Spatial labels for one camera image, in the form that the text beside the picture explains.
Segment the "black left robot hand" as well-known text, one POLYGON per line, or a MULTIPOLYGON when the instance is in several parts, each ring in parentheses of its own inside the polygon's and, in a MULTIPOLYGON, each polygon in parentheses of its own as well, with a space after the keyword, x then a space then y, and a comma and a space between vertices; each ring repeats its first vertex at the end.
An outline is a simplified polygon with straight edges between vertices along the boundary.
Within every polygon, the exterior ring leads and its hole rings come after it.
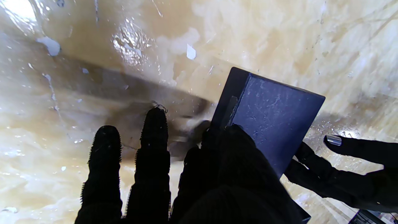
POLYGON ((328 135, 324 144, 333 152, 381 164, 383 169, 360 175, 338 170, 302 142, 297 160, 288 165, 287 179, 323 198, 349 207, 386 213, 398 211, 398 144, 328 135))

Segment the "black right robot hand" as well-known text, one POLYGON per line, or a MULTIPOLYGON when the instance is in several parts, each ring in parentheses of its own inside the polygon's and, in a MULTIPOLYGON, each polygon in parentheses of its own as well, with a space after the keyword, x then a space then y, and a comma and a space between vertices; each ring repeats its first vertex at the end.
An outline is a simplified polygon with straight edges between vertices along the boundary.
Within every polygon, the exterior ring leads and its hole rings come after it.
POLYGON ((76 224, 300 224, 296 203, 252 138, 238 125, 184 159, 178 195, 171 203, 170 153, 165 111, 152 108, 141 132, 127 210, 120 197, 121 139, 117 128, 95 134, 89 174, 81 190, 76 224))

